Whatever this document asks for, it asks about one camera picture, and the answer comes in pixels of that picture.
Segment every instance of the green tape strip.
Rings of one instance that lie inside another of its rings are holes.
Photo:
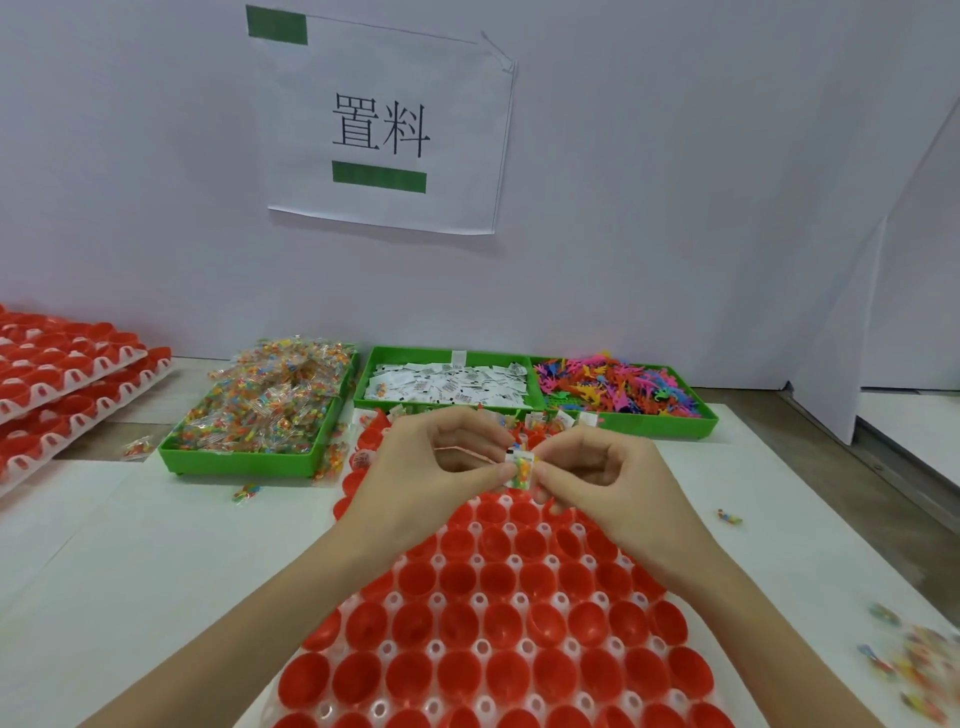
[[[409,169],[373,167],[369,164],[335,161],[333,162],[333,181],[426,194],[426,172],[412,172]]]
[[[247,33],[250,37],[306,45],[306,15],[248,5]]]

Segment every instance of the green plastic tray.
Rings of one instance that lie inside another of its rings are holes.
[[[379,407],[384,411],[390,410],[398,404],[407,407],[407,411],[413,408],[414,412],[425,412],[438,407],[448,407],[449,404],[441,402],[407,402],[407,401],[388,401],[388,400],[367,400],[364,395],[367,393],[367,382],[373,376],[373,369],[377,364],[449,364],[452,350],[450,349],[405,349],[403,347],[373,347],[370,357],[367,359],[367,366],[364,367],[363,375],[357,384],[356,392],[353,395],[353,404],[364,409],[375,409]],[[515,353],[492,353],[492,352],[467,352],[467,366],[469,367],[509,367],[514,362],[518,362],[527,368],[527,394],[523,398],[526,402],[524,410],[542,410],[546,407],[546,401],[543,394],[540,393],[540,385],[537,383],[537,373],[534,372],[533,365],[529,356],[523,356]],[[500,412],[505,415],[516,413],[516,407],[488,407],[494,412]]]
[[[313,448],[303,455],[291,455],[275,452],[212,452],[197,449],[179,449],[176,447],[176,435],[183,427],[183,421],[160,445],[160,457],[167,470],[177,475],[262,475],[270,477],[313,477],[324,457],[326,443],[330,433],[340,419],[340,412],[347,400],[349,388],[360,362],[360,354],[350,358],[350,365],[344,374],[338,397],[330,401],[324,423],[320,426]]]
[[[532,364],[540,364],[542,361],[549,359],[562,358],[561,356],[531,356],[530,361]],[[710,435],[720,419],[684,381],[683,377],[670,367],[662,364],[634,364],[632,366],[665,369],[671,376],[676,377],[677,383],[696,400],[697,409],[703,413],[703,417],[665,417],[662,415],[632,415],[624,412],[597,412],[600,417],[598,426],[611,429],[614,432],[639,435],[640,437],[675,437],[687,440],[702,440]],[[566,410],[566,412],[573,417],[580,417],[579,411]]]

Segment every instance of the egg tray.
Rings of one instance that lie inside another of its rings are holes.
[[[666,597],[584,514],[484,494],[303,643],[261,726],[732,726]]]
[[[76,324],[0,306],[0,424],[146,356],[136,334],[113,324]]]
[[[166,355],[148,356],[103,381],[0,425],[0,497],[170,374],[170,350],[163,353]]]

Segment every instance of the person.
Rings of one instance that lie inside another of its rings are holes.
[[[229,728],[344,599],[465,501],[514,476],[504,462],[512,442],[468,407],[400,418],[339,522],[83,727]],[[713,540],[652,442],[575,426],[535,453],[535,499],[582,509],[686,600],[772,728],[880,725]]]

